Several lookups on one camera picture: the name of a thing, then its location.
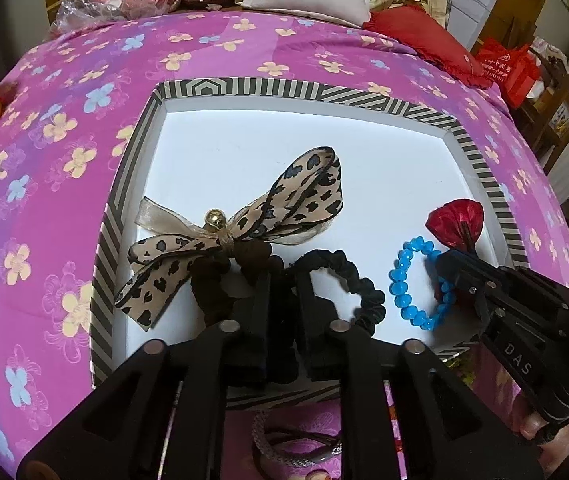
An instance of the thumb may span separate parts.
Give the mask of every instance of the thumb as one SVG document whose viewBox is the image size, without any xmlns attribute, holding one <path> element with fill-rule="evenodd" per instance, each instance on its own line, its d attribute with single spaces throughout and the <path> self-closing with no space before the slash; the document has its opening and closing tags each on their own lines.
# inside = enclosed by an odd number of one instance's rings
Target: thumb
<svg viewBox="0 0 569 480">
<path fill-rule="evenodd" d="M 527 440 L 531 440 L 535 437 L 538 430 L 546 424 L 548 424 L 548 422 L 544 420 L 538 412 L 530 413 L 530 415 L 527 415 L 520 424 L 520 433 Z"/>
</svg>

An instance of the red petal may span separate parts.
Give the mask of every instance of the red petal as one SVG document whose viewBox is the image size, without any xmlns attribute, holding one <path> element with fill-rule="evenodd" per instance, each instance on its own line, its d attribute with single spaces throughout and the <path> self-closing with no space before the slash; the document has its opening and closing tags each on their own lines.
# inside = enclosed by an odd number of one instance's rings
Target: red petal
<svg viewBox="0 0 569 480">
<path fill-rule="evenodd" d="M 426 228 L 437 240 L 450 249 L 468 250 L 463 222 L 466 222 L 471 232 L 471 240 L 475 244 L 482 233 L 484 211 L 482 205 L 475 200 L 461 198 L 439 207 L 429 214 Z"/>
</svg>

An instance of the wooden chair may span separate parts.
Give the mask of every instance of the wooden chair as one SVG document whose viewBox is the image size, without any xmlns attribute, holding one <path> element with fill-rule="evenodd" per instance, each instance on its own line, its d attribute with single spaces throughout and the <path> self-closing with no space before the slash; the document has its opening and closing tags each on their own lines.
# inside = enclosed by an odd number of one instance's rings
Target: wooden chair
<svg viewBox="0 0 569 480">
<path fill-rule="evenodd" d="M 569 143 L 569 125 L 563 131 L 558 132 L 549 124 L 563 103 L 569 108 L 569 73 L 565 72 L 561 63 L 552 64 L 537 52 L 530 51 L 540 59 L 542 67 L 547 72 L 546 78 L 549 81 L 545 81 L 546 89 L 543 95 L 547 93 L 548 99 L 542 107 L 536 107 L 525 99 L 519 110 L 527 118 L 528 124 L 521 132 L 538 160 L 552 148 L 551 155 L 543 167 L 545 174 L 549 174 Z"/>
</svg>

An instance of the red shopping bag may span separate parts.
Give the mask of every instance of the red shopping bag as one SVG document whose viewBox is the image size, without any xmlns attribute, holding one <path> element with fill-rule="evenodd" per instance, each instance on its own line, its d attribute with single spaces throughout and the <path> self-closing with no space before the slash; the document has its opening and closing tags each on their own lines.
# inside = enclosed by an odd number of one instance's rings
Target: red shopping bag
<svg viewBox="0 0 569 480">
<path fill-rule="evenodd" d="M 485 75 L 498 83 L 503 99 L 512 108 L 518 108 L 540 77 L 540 69 L 527 51 L 529 45 L 508 50 L 498 41 L 488 38 L 476 59 Z"/>
</svg>

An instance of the blue beaded bracelet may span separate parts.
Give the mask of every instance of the blue beaded bracelet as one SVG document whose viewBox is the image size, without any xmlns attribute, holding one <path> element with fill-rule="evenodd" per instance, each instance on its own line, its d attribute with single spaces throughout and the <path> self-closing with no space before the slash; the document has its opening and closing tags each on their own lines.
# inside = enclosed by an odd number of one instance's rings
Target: blue beaded bracelet
<svg viewBox="0 0 569 480">
<path fill-rule="evenodd" d="M 438 278 L 440 290 L 443 293 L 443 302 L 437 306 L 433 316 L 428 316 L 424 310 L 418 310 L 417 306 L 412 305 L 411 295 L 408 294 L 409 286 L 405 280 L 407 280 L 407 270 L 411 266 L 414 253 L 422 253 L 430 262 L 435 263 L 442 251 L 434 249 L 434 243 L 426 242 L 421 236 L 404 242 L 402 250 L 398 252 L 395 268 L 389 271 L 389 278 L 391 278 L 389 292 L 395 296 L 393 303 L 401 309 L 402 319 L 410 320 L 413 326 L 419 326 L 422 330 L 433 330 L 443 322 L 445 315 L 455 303 L 454 287 L 453 283 Z"/>
</svg>

